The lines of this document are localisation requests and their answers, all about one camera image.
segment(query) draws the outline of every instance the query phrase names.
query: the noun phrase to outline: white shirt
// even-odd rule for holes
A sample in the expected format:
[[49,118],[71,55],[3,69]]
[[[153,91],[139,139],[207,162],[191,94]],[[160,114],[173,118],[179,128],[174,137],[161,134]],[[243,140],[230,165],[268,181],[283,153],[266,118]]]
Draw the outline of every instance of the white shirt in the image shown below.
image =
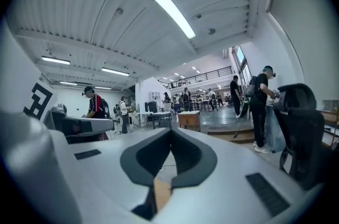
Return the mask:
[[127,114],[127,107],[124,101],[121,101],[119,103],[119,107],[120,107],[120,111],[122,115],[126,115]]
[[212,95],[215,95],[216,93],[214,91],[210,91],[207,96],[209,100],[212,100]]

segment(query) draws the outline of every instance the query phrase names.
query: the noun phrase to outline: fluorescent light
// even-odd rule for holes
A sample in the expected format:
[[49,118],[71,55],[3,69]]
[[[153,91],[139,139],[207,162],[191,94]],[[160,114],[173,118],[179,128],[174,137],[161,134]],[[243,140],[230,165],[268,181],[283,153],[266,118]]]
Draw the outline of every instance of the fluorescent light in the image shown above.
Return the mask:
[[189,39],[195,37],[195,33],[187,23],[185,17],[181,14],[180,10],[174,5],[172,0],[155,0],[176,22],[181,30],[186,34]]
[[123,73],[122,71],[117,71],[117,70],[113,70],[113,69],[102,68],[101,70],[106,71],[108,73],[112,73],[112,74],[120,74],[120,75],[129,76],[128,73]]
[[68,60],[63,60],[63,59],[58,59],[58,58],[53,58],[53,57],[41,57],[41,59],[44,61],[70,65],[70,62]]
[[75,84],[75,83],[69,83],[69,82],[62,82],[60,81],[61,84],[64,84],[64,85],[73,85],[73,86],[77,86],[78,84]]
[[102,87],[102,86],[96,86],[95,88],[100,88],[100,89],[112,89],[111,87]]

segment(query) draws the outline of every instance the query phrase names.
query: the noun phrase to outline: black pants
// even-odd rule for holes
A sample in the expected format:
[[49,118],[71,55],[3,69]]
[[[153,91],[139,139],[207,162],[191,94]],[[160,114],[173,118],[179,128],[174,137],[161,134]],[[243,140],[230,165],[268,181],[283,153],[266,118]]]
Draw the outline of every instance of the black pants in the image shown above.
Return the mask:
[[184,110],[185,111],[191,111],[191,103],[190,102],[184,102]]
[[265,132],[265,119],[266,110],[265,104],[257,104],[252,100],[249,103],[249,108],[252,112],[253,126],[254,126],[254,139],[258,147],[264,146],[264,132]]
[[122,117],[122,133],[127,133],[127,123],[128,123],[128,113],[126,115],[121,115]]
[[214,105],[212,104],[212,100],[210,100],[210,105],[211,105],[211,107],[212,107],[212,110],[214,110]]
[[232,102],[234,105],[234,110],[237,115],[240,114],[240,100],[238,97],[232,97]]

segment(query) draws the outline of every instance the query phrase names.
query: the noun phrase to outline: white sneakers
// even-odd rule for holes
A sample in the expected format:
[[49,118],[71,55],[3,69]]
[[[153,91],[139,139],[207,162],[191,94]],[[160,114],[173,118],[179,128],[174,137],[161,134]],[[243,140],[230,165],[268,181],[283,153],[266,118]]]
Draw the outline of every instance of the white sneakers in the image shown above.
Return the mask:
[[254,146],[254,150],[257,152],[257,153],[264,153],[264,154],[267,154],[269,153],[271,150],[267,149],[266,146],[263,146],[261,148],[259,148],[258,146]]

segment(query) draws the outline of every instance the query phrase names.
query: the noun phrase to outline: floor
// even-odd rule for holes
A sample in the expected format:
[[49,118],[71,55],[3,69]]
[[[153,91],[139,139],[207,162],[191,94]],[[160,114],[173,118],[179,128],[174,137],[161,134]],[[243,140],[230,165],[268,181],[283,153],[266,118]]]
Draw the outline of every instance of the floor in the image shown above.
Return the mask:
[[[219,108],[219,111],[201,111],[200,112],[200,126],[201,132],[207,133],[210,128],[227,128],[227,129],[241,129],[242,127],[248,127],[251,125],[246,119],[237,119],[233,108],[228,108],[225,105]],[[172,127],[179,127],[177,120],[172,119]],[[146,127],[129,126],[130,133],[126,135],[114,135],[112,131],[109,132],[109,138],[120,139],[129,138],[131,135],[139,135],[147,130],[153,128],[152,122],[149,122],[148,129]],[[252,151],[254,154],[264,158],[267,162],[279,168],[280,153],[257,153],[254,150],[253,144],[243,144],[246,148]],[[171,179],[177,175],[176,163],[172,153],[169,154],[165,160],[163,168],[159,171],[157,178],[165,183],[170,184]]]

